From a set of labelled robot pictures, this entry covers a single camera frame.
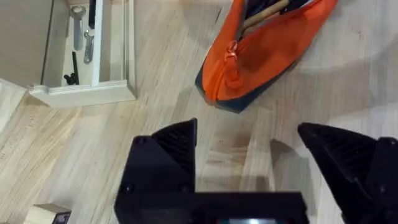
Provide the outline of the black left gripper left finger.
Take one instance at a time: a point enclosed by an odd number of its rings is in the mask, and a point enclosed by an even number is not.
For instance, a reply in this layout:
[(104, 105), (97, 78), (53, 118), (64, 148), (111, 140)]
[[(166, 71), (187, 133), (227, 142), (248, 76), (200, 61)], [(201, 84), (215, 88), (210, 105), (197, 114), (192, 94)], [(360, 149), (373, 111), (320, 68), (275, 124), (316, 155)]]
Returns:
[(121, 178), (114, 212), (121, 224), (188, 223), (189, 213), (159, 195), (195, 191), (197, 119), (136, 136)]

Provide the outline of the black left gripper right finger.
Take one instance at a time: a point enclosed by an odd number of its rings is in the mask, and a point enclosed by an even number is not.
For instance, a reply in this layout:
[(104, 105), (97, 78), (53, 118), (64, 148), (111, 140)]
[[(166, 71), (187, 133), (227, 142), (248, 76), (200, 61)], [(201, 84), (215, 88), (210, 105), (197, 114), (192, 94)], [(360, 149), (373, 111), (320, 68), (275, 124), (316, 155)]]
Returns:
[(297, 128), (349, 224), (397, 224), (397, 139), (323, 124)]

